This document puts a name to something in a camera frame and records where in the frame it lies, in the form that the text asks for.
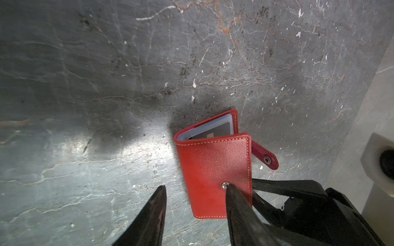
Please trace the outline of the red leather card holder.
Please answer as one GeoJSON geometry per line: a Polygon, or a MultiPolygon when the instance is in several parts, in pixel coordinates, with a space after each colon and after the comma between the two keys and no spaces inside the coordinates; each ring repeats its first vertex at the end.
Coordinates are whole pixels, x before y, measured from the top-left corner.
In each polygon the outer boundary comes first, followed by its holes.
{"type": "Polygon", "coordinates": [[[277,170],[276,156],[239,132],[238,112],[228,110],[185,128],[173,137],[192,213],[197,219],[225,219],[225,190],[235,185],[252,204],[252,157],[277,170]],[[189,137],[230,122],[232,135],[203,139],[189,137]]]}

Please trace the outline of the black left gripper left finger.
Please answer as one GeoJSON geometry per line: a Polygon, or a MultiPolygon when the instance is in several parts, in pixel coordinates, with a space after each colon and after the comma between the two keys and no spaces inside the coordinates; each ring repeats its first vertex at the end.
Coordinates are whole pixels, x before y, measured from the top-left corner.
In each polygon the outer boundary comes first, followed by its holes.
{"type": "Polygon", "coordinates": [[[158,186],[148,202],[114,246],[160,246],[163,241],[167,206],[164,185],[158,186]]]}

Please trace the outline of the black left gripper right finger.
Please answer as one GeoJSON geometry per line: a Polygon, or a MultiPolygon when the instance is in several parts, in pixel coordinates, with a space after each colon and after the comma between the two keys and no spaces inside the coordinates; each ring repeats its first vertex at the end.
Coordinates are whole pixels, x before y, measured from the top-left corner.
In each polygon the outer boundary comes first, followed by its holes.
{"type": "Polygon", "coordinates": [[[259,220],[241,191],[226,186],[226,212],[232,246],[276,246],[277,240],[259,220]]]}

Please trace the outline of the dark credit card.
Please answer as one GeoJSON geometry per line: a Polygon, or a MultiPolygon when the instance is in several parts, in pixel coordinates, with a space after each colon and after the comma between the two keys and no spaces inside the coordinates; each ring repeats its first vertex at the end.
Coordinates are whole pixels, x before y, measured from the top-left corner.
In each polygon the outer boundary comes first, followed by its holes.
{"type": "Polygon", "coordinates": [[[215,126],[209,130],[199,132],[188,139],[203,139],[203,138],[212,138],[218,136],[227,136],[232,135],[232,126],[230,122],[223,123],[221,125],[215,126]]]}

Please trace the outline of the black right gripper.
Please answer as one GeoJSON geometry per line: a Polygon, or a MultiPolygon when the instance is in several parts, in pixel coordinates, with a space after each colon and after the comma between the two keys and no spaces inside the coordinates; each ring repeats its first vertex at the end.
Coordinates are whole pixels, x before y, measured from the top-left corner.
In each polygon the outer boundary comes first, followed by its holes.
{"type": "Polygon", "coordinates": [[[252,179],[252,188],[288,197],[282,211],[253,192],[253,206],[271,225],[332,246],[384,245],[345,195],[314,180],[252,179]]]}

